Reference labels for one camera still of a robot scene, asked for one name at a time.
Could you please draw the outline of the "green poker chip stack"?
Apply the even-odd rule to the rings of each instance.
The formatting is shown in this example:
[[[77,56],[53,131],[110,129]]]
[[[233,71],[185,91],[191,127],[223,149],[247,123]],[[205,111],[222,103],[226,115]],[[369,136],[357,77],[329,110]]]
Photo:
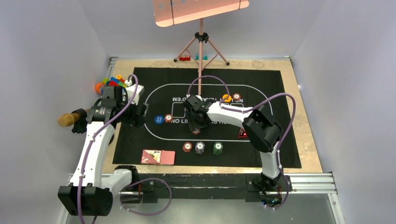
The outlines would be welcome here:
[[[223,144],[221,142],[215,142],[213,145],[213,154],[220,155],[223,151]]]

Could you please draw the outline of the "blue small blind button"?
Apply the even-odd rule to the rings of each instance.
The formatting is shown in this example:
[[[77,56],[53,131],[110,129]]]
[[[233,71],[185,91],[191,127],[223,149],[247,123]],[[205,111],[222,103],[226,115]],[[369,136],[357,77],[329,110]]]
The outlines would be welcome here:
[[[154,121],[155,121],[156,124],[162,124],[164,122],[164,116],[158,115],[158,116],[155,117]]]

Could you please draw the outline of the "playing card deck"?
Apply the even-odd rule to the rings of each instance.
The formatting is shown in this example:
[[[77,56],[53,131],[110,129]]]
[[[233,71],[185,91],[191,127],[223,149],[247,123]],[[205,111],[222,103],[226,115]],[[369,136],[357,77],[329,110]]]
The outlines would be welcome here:
[[[141,164],[174,165],[175,156],[175,151],[144,149],[141,156]]]

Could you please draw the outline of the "pink music stand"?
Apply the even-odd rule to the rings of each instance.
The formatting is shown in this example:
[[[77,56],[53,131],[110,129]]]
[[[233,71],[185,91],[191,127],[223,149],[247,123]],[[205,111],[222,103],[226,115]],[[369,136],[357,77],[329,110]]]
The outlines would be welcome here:
[[[194,61],[198,65],[198,94],[200,95],[202,92],[201,77],[203,70],[218,56],[221,57],[225,65],[230,65],[230,62],[204,31],[204,19],[247,8],[250,2],[248,0],[153,0],[152,4],[155,23],[159,27],[170,27],[195,20],[199,22],[199,31],[195,33],[194,37],[173,61],[177,62],[184,53],[188,53],[192,57],[193,54],[189,51],[189,47],[195,41],[198,41],[198,59],[194,59]],[[209,43],[216,51],[216,54],[209,62],[204,64],[203,46],[205,43]]]

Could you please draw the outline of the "black red all-in triangle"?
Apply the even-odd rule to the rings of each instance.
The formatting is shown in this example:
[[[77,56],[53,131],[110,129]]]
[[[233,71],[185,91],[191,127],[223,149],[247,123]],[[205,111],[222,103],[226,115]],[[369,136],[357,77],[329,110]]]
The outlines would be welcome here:
[[[242,138],[247,138],[247,137],[248,137],[247,132],[243,128],[241,128],[239,131],[239,134],[238,134],[238,138],[242,139]]]

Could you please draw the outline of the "black poker table mat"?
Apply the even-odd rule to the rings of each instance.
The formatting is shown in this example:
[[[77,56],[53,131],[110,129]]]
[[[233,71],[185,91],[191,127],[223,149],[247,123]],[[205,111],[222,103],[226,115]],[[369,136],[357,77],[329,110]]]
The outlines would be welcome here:
[[[144,150],[166,150],[175,152],[176,166],[262,167],[259,151],[240,136],[239,127],[213,122],[198,134],[189,129],[183,102],[188,92],[198,92],[197,69],[140,67],[133,73],[144,87],[145,124],[120,126],[114,164],[140,164]],[[206,69],[202,76],[204,100],[238,93],[240,99],[230,102],[237,107],[253,107],[284,92],[278,70]]]

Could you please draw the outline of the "gold microphone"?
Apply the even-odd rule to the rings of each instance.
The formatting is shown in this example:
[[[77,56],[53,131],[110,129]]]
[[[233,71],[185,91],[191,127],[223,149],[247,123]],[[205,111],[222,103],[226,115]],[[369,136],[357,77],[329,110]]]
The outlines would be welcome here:
[[[57,123],[61,127],[74,125],[82,117],[86,116],[89,110],[90,109],[77,109],[71,113],[65,113],[58,118]]]

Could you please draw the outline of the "red toy block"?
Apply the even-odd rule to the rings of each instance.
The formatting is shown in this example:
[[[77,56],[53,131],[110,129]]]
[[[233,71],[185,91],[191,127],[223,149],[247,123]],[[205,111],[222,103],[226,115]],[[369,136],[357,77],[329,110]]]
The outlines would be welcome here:
[[[190,61],[191,60],[191,56],[190,55],[181,55],[179,57],[179,61]]]

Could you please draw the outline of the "single red poker chip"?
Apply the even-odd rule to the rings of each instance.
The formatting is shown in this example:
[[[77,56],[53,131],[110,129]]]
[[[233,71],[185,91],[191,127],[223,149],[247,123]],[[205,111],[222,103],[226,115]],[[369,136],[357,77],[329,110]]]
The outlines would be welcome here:
[[[170,123],[172,120],[173,120],[173,117],[172,117],[171,114],[166,114],[166,115],[164,116],[164,121],[165,121],[166,123]]]

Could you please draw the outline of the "blue poker chip stack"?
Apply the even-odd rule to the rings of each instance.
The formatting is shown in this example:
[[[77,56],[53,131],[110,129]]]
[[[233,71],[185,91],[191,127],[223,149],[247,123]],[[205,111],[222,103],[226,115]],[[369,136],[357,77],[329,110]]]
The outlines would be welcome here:
[[[201,154],[204,153],[204,151],[205,151],[205,144],[203,142],[201,142],[201,141],[197,142],[196,145],[195,145],[196,154],[201,155]]]

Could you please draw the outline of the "yellow big blind button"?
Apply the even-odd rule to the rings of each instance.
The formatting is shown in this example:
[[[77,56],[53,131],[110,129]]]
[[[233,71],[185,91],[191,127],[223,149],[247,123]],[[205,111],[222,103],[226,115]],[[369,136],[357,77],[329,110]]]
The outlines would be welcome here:
[[[231,102],[232,99],[233,99],[232,96],[230,96],[230,95],[228,95],[228,94],[224,94],[224,95],[222,96],[223,102],[226,102],[226,103]]]

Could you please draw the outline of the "colourful toy block stack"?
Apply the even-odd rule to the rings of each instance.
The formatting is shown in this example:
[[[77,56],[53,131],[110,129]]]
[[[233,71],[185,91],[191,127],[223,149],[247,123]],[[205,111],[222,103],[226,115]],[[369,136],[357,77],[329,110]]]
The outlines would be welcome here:
[[[122,78],[121,75],[117,75],[116,77],[104,78],[102,83],[107,86],[122,86],[127,88],[128,86],[125,84],[125,79]]]

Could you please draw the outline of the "aluminium rail frame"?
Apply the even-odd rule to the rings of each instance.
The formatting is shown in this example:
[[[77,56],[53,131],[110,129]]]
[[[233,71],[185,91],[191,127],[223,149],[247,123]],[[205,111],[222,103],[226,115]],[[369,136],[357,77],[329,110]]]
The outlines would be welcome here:
[[[192,62],[173,62],[165,60],[127,60],[116,58],[111,61],[110,77],[121,74],[128,84],[139,84],[133,73],[135,68],[186,68],[197,69]],[[286,60],[249,60],[232,62],[230,66],[214,62],[206,69],[233,70],[278,70],[281,73],[284,92],[266,98],[252,108],[264,106],[273,115],[282,129],[279,153],[288,148],[288,142],[294,139],[291,123],[295,116],[305,115],[300,98],[294,99],[286,93],[289,82],[294,80],[291,63]],[[74,124],[79,133],[85,133],[82,117]],[[112,208],[127,210],[120,196],[136,194],[143,203],[156,203],[159,199],[243,199],[255,202],[269,210],[276,210],[286,205],[295,194],[325,194],[330,197],[330,205],[336,206],[337,195],[332,174],[286,174],[283,170],[285,160],[280,157],[281,178],[277,186],[262,183],[262,167],[216,167],[216,166],[176,166],[146,164],[114,164],[113,156],[120,132],[118,123],[111,143],[108,146],[102,169],[102,180],[107,179],[118,166],[134,166],[137,170],[136,180],[126,186],[113,199]]]

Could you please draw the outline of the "red poker chip stack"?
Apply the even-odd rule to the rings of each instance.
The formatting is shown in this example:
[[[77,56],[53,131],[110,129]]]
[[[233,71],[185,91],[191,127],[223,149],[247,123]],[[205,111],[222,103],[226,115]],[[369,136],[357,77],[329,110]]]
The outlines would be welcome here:
[[[192,150],[192,144],[190,143],[190,142],[185,142],[184,144],[183,144],[183,148],[182,148],[182,150],[184,151],[184,152],[190,152],[191,150]]]

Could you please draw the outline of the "orange tape roll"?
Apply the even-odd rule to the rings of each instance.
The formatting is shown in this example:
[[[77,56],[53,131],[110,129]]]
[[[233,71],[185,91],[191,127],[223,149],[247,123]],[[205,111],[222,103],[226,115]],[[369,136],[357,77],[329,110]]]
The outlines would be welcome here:
[[[99,95],[102,95],[102,94],[103,94],[103,89],[104,89],[105,86],[106,86],[105,83],[97,83],[97,84],[95,85],[95,91],[96,91]]]

